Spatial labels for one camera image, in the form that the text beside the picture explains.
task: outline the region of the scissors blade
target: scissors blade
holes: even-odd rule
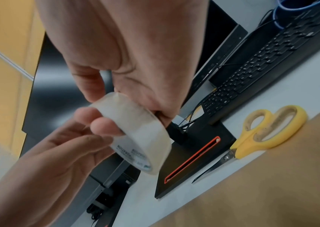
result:
[[[214,171],[218,167],[222,166],[223,164],[225,164],[229,160],[233,159],[234,157],[235,157],[234,152],[232,152],[230,150],[218,162],[216,162],[213,166],[211,166],[208,170],[206,170],[205,172],[201,173],[200,176],[196,177],[193,180],[192,184],[195,183],[196,181],[199,181],[199,180],[205,178],[209,173],[211,173],[212,171]]]

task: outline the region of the computer monitor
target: computer monitor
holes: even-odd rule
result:
[[[210,1],[202,53],[180,116],[186,117],[212,91],[213,87],[206,83],[211,73],[246,35],[247,31],[241,25]]]

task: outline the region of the fingernail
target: fingernail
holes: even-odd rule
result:
[[[103,140],[104,140],[104,143],[107,143],[107,144],[112,144],[112,142],[114,141],[114,139],[111,136],[104,136]]]

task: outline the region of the yellow scissors handle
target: yellow scissors handle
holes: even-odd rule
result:
[[[261,121],[261,123],[259,123],[259,125],[255,128],[251,129],[253,121],[262,116],[263,120]],[[266,127],[271,122],[271,120],[272,113],[269,110],[256,110],[250,113],[250,115],[247,116],[243,123],[240,137],[230,147],[230,150],[236,150],[248,137],[254,134],[254,132],[257,131],[258,128]]]
[[[290,115],[293,115],[291,121],[280,132],[267,140],[263,140],[266,136],[278,128],[284,122],[287,116]],[[241,159],[255,151],[267,150],[280,145],[288,140],[293,134],[295,134],[302,127],[302,125],[306,123],[306,121],[307,113],[304,109],[302,109],[302,107],[296,105],[282,107],[274,115],[271,114],[269,123],[267,123],[264,127],[264,123],[261,122],[258,127],[250,130],[253,132],[253,134],[247,136],[238,145],[235,152],[235,157]]]

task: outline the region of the orange slot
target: orange slot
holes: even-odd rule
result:
[[[211,148],[213,148],[216,144],[218,144],[221,141],[221,138],[219,136],[216,136],[213,138],[208,144],[206,144],[203,148],[201,148],[198,152],[196,152],[194,155],[192,155],[188,160],[186,160],[182,165],[180,165],[177,169],[175,169],[172,173],[170,173],[165,178],[165,184],[169,182],[172,178],[174,178],[177,174],[179,174],[181,171],[186,169],[189,165],[191,165],[194,161],[196,161],[199,157],[204,155],[207,151],[209,151]]]

